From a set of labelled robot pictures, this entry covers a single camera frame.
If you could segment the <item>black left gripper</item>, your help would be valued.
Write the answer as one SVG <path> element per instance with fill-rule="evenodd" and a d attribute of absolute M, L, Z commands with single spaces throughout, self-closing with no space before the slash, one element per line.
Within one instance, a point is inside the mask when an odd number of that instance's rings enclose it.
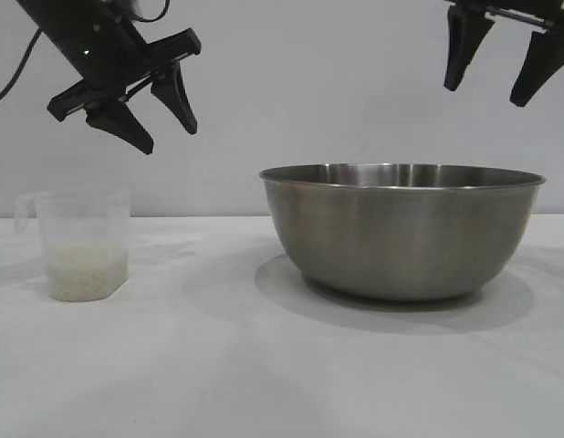
<path fill-rule="evenodd" d="M 120 101 L 131 97 L 125 92 L 128 86 L 149 78 L 151 94 L 189 134 L 197 132 L 198 122 L 179 63 L 201 53 L 201 41 L 191 28 L 148 43 L 131 22 L 130 14 L 114 1 L 18 4 L 82 77 L 47 105 L 57 120 L 84 109 L 91 128 L 150 155 L 154 144 L 151 135 Z"/>

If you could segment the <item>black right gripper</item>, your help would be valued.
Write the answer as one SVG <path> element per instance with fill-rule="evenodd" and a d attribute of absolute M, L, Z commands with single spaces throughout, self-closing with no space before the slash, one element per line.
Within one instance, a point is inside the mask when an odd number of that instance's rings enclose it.
<path fill-rule="evenodd" d="M 486 13 L 547 30 L 531 34 L 524 64 L 511 90 L 509 100 L 523 108 L 564 67 L 564 2 L 453 1 L 447 10 L 449 44 L 444 77 L 444 86 L 450 91 L 460 86 L 477 49 L 495 23 Z"/>

